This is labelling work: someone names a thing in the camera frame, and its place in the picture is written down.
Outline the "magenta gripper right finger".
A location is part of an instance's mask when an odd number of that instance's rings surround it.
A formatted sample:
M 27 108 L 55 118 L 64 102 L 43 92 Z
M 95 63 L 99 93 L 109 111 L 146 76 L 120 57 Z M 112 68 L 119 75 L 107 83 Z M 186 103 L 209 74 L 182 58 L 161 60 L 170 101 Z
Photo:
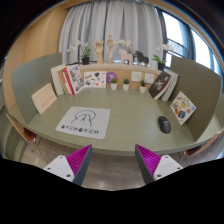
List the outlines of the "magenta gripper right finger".
M 135 156 L 146 184 L 182 169 L 182 166 L 169 155 L 160 156 L 138 144 L 135 145 Z

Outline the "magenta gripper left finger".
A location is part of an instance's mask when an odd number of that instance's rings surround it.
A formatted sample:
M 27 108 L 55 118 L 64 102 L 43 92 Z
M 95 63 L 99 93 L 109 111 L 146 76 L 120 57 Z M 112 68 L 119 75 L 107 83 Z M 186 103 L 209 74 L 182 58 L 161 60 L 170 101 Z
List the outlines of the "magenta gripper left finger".
M 81 186 L 92 157 L 92 145 L 87 145 L 68 156 L 59 155 L 44 170 Z

